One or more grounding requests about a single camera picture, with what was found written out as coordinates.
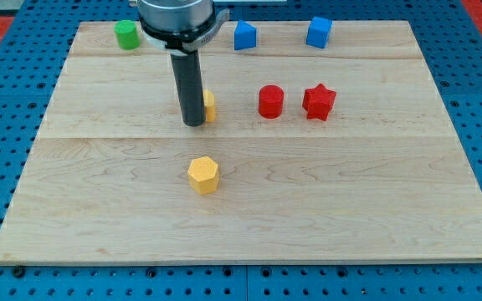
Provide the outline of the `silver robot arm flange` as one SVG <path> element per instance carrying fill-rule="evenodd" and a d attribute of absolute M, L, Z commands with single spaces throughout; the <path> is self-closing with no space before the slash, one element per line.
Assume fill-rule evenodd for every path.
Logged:
<path fill-rule="evenodd" d="M 148 43 L 176 56 L 186 56 L 210 43 L 230 19 L 213 0 L 135 0 Z"/>

